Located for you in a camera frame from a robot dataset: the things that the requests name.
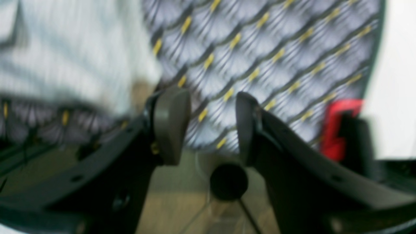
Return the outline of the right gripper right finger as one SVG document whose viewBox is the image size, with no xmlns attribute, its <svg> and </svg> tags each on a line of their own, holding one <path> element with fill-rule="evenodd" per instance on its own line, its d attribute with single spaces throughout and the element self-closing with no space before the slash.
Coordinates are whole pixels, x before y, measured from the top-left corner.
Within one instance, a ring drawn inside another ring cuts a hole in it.
<svg viewBox="0 0 416 234">
<path fill-rule="evenodd" d="M 282 234 L 415 233 L 415 195 L 328 159 L 246 92 L 235 115 L 242 164 L 265 180 Z"/>
</svg>

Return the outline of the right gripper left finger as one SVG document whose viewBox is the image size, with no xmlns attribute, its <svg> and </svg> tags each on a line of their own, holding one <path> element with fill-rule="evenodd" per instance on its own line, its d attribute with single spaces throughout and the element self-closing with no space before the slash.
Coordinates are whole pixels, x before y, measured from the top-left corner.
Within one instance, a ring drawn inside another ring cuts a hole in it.
<svg viewBox="0 0 416 234">
<path fill-rule="evenodd" d="M 151 95 L 138 117 L 107 123 L 86 109 L 1 140 L 2 234 L 133 234 L 159 166 L 177 166 L 191 94 L 176 86 Z"/>
</svg>

